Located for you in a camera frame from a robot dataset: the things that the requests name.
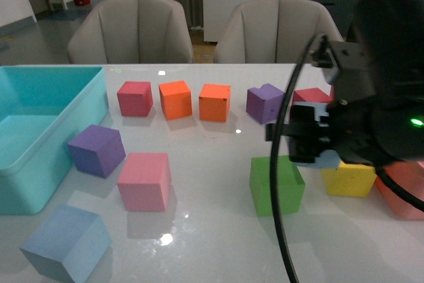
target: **plastic storage box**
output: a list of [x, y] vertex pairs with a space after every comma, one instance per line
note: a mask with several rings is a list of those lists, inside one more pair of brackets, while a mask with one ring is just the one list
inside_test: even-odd
[[104, 118], [102, 67], [0, 67], [0, 214], [38, 213], [72, 165], [66, 143]]

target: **foam cube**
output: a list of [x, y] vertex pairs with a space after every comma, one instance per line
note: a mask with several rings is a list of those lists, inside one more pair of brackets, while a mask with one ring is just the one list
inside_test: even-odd
[[226, 122], [230, 112], [231, 86], [205, 84], [199, 95], [202, 121]]
[[118, 179], [118, 189], [129, 211], [165, 211], [171, 185], [166, 153], [131, 153]]
[[[249, 185], [257, 216], [272, 215], [270, 157], [252, 158]], [[305, 190], [305, 182], [288, 156], [278, 157], [278, 185], [282, 213], [297, 212]]]
[[[407, 192], [420, 200], [424, 200], [424, 162], [396, 162], [386, 167], [386, 172]], [[395, 195], [383, 184], [380, 177], [376, 178], [375, 184], [395, 215], [402, 219], [424, 219], [424, 212]]]
[[275, 121], [283, 101], [284, 92], [271, 84], [260, 89], [247, 90], [246, 112], [260, 124]]
[[333, 99], [322, 92], [318, 87], [311, 89], [297, 89], [293, 93], [291, 104], [296, 102], [317, 102], [317, 103], [330, 103]]
[[185, 81], [159, 84], [160, 104], [167, 121], [191, 116], [191, 91]]
[[122, 116], [146, 117], [153, 106], [150, 82], [125, 82], [117, 92]]
[[100, 215], [60, 205], [20, 250], [41, 275], [84, 283], [111, 243]]
[[80, 172], [108, 177], [125, 158], [121, 134], [116, 129], [90, 125], [68, 142]]
[[[313, 102], [296, 102], [296, 105], [310, 106], [314, 108], [315, 120], [321, 122], [321, 117], [328, 116], [326, 103], [313, 103]], [[289, 149], [291, 148], [291, 140], [289, 140]], [[338, 168], [340, 164], [340, 156], [333, 149], [324, 150], [319, 157], [315, 159], [314, 163], [294, 162], [296, 166], [310, 167], [310, 168]]]
[[321, 175], [329, 195], [350, 197], [366, 197], [377, 176], [374, 167], [343, 161], [336, 169], [322, 169]]

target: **chair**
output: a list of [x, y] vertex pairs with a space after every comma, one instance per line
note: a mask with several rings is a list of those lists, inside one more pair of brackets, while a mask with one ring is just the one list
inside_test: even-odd
[[105, 0], [68, 44], [72, 64], [192, 63], [186, 16], [174, 0]]
[[215, 49], [215, 63], [295, 63], [309, 39], [343, 41], [328, 10], [310, 0], [251, 0], [237, 6]]

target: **orange cube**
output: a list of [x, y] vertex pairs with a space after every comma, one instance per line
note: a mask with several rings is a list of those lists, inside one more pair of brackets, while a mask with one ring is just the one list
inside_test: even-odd
[[179, 119], [191, 116], [191, 91], [185, 81], [159, 84], [160, 104], [165, 119]]
[[226, 122], [230, 112], [231, 86], [205, 84], [199, 95], [202, 121]]

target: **purple cube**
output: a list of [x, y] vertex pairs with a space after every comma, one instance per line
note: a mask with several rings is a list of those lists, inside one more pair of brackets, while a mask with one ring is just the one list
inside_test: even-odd
[[278, 117], [284, 92], [271, 84], [264, 84], [260, 89], [247, 90], [246, 112], [260, 124], [269, 123]]
[[90, 125], [68, 143], [76, 168], [106, 178], [125, 158], [121, 134], [116, 129]]

